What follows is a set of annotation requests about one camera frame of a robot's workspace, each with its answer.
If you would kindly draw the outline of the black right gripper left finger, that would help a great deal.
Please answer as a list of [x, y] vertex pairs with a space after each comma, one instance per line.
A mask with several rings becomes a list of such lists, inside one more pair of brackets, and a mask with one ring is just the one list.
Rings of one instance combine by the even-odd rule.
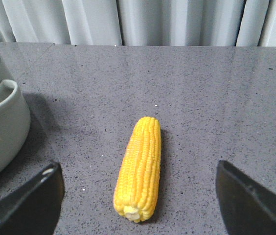
[[51, 163], [0, 200], [0, 235], [51, 235], [65, 194], [62, 169]]

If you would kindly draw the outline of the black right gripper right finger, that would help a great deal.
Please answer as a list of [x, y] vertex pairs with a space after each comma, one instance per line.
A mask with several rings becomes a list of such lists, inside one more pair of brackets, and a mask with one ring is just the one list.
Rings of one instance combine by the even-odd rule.
[[276, 235], [276, 194], [228, 161], [219, 161], [216, 194], [230, 235]]

